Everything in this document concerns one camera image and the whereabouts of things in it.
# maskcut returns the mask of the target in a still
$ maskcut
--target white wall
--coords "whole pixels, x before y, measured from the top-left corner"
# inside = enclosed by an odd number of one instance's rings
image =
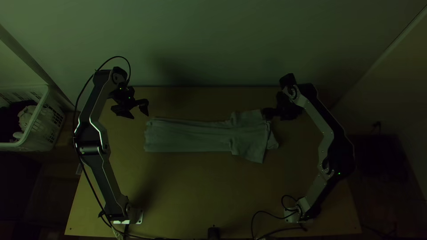
[[[332,113],[348,133],[382,122],[398,134],[427,197],[427,9],[340,100]]]
[[[427,198],[427,118],[408,125],[399,132],[399,139],[424,198]]]
[[[278,85],[294,72],[332,102],[425,3],[15,0],[2,2],[0,23],[72,101],[100,63],[123,55],[133,85]]]
[[[46,84],[0,40],[0,87]]]

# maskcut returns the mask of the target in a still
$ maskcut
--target wooden table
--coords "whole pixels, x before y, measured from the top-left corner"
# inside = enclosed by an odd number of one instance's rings
[[[233,111],[275,106],[278,88],[135,88],[135,98],[150,101],[154,116],[221,121]],[[108,129],[110,162],[123,194],[134,205],[148,203],[140,225],[129,233],[146,237],[206,238],[213,225],[222,238],[250,238],[250,220],[258,210],[283,216],[284,194],[303,196],[316,176],[321,133],[307,114],[293,121],[272,123],[280,147],[269,150],[263,164],[230,152],[148,153],[144,151],[145,123],[149,119],[132,110],[134,120],[117,117],[108,100],[101,115]],[[339,183],[322,205],[308,231],[291,230],[275,236],[318,236],[360,233],[359,220],[346,181]],[[71,208],[65,234],[113,236],[97,218],[100,208],[85,177]],[[256,236],[293,225],[267,215],[257,216]]]

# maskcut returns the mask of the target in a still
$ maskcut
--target white cloth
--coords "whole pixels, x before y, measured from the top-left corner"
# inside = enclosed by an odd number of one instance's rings
[[[228,152],[262,163],[266,149],[278,148],[259,110],[231,114],[222,122],[153,118],[147,122],[147,152]]]

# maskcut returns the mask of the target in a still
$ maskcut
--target white plastic basket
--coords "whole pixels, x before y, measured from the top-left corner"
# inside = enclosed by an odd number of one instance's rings
[[[23,100],[37,102],[24,135],[15,143],[0,143],[0,151],[45,152],[53,148],[65,115],[47,85],[0,88],[0,107]]]

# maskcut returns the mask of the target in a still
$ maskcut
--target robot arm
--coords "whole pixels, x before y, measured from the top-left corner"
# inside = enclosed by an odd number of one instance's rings
[[[118,116],[133,119],[129,110],[135,106],[148,116],[148,100],[134,99],[135,91],[127,87],[126,76],[126,72],[118,67],[94,74],[94,88],[79,116],[74,141],[80,159],[91,168],[104,197],[104,214],[115,224],[140,224],[143,211],[133,207],[128,197],[120,192],[109,162],[111,151],[107,131],[99,122],[108,98],[117,103],[111,110]],[[353,145],[343,128],[317,99],[317,91],[312,84],[296,84],[294,75],[288,74],[280,80],[280,85],[282,91],[276,96],[278,107],[265,108],[266,117],[278,115],[282,120],[291,120],[305,110],[323,134],[318,148],[318,174],[312,186],[304,197],[298,199],[295,207],[285,209],[286,216],[298,212],[289,217],[289,222],[303,223],[320,213],[320,205],[327,195],[354,170]]]
[[[100,70],[93,75],[94,87],[79,116],[74,131],[74,144],[82,162],[89,166],[105,200],[104,214],[115,224],[140,224],[143,212],[134,208],[119,189],[111,168],[110,147],[107,130],[99,122],[102,109],[108,98],[118,105],[112,106],[118,116],[132,118],[130,109],[139,105],[141,112],[148,115],[148,101],[135,100],[134,89],[127,87],[127,74],[114,67]]]
[[[282,120],[291,120],[304,110],[318,127],[323,139],[318,147],[318,174],[304,197],[296,206],[285,209],[288,222],[304,223],[315,218],[321,211],[321,204],[335,185],[350,175],[355,169],[353,145],[345,136],[344,129],[317,99],[317,91],[312,84],[296,84],[292,73],[280,79],[282,91],[278,93],[277,109],[273,115]]]

